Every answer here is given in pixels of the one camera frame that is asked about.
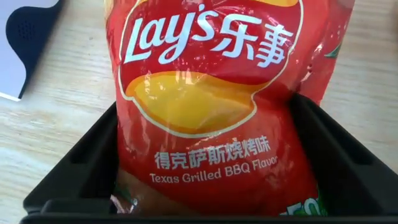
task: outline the black holder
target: black holder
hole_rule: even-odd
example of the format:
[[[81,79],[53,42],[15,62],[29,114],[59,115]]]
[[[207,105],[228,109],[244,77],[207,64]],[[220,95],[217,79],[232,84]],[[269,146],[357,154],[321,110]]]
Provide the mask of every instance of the black holder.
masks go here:
[[[295,95],[290,110],[329,217],[117,215],[114,104],[24,200],[21,223],[398,223],[398,175],[308,98]]]

